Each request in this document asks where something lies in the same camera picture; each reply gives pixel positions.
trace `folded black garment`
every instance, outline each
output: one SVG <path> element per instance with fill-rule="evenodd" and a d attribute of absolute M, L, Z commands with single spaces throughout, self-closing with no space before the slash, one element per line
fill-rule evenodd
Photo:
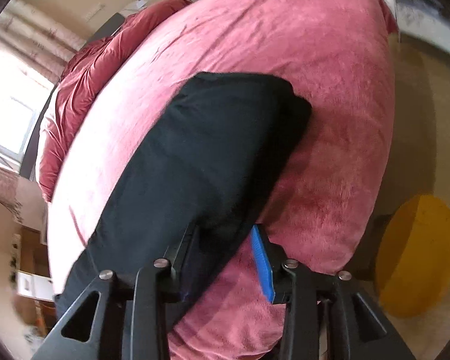
<path fill-rule="evenodd" d="M 275 76 L 190 79 L 128 162 L 56 301 L 58 316 L 100 271 L 137 273 L 196 223 L 206 263 L 186 301 L 167 309 L 171 328 L 250 232 L 310 113 L 310 104 Z"/>

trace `blue strip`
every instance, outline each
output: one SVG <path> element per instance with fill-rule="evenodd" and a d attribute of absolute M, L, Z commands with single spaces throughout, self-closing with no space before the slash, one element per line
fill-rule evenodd
<path fill-rule="evenodd" d="M 267 300 L 272 303 L 275 299 L 274 278 L 272 275 L 272 267 L 268 261 L 262 239 L 256 225 L 252 227 L 252 250 L 257 266 L 258 278 L 262 291 Z"/>

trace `pink blanket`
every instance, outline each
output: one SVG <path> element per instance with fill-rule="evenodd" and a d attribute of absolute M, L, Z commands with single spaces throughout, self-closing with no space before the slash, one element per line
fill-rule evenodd
<path fill-rule="evenodd" d="M 198 71 L 275 74 L 309 99 L 308 132 L 262 222 L 290 257 L 341 269 L 372 212 L 392 138 L 384 15 L 379 0 L 200 0 L 158 26 L 103 88 L 63 163 L 48 228 L 56 292 L 134 150 Z M 283 316 L 261 293 L 246 241 L 169 334 L 172 358 L 259 358 L 281 337 Z"/>
<path fill-rule="evenodd" d="M 37 180 L 50 202 L 60 168 L 97 94 L 149 33 L 190 0 L 163 0 L 129 16 L 114 37 L 85 46 L 68 63 L 40 129 Z"/>

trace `tiled floor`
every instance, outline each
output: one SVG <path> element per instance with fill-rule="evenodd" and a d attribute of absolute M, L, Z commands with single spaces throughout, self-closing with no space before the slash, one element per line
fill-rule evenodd
<path fill-rule="evenodd" d="M 423 192 L 450 207 L 450 58 L 407 38 L 399 44 L 392 36 L 390 47 L 396 82 L 394 138 L 374 215 L 390 214 Z M 362 250 L 376 243 L 370 233 Z M 391 320 L 418 360 L 435 359 L 450 338 L 450 292 L 425 315 Z"/>

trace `silver bolt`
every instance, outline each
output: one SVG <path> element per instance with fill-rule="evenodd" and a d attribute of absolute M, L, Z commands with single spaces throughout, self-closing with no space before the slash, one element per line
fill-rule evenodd
<path fill-rule="evenodd" d="M 109 269 L 105 269 L 104 271 L 101 271 L 98 275 L 102 280 L 109 280 L 113 278 L 113 271 Z"/>
<path fill-rule="evenodd" d="M 352 274 L 349 271 L 340 271 L 338 273 L 338 278 L 340 280 L 348 281 L 352 279 Z"/>
<path fill-rule="evenodd" d="M 154 261 L 155 268 L 167 268 L 170 265 L 168 259 L 156 259 Z"/>
<path fill-rule="evenodd" d="M 296 259 L 286 259 L 284 265 L 285 268 L 295 269 L 298 267 L 299 262 Z"/>

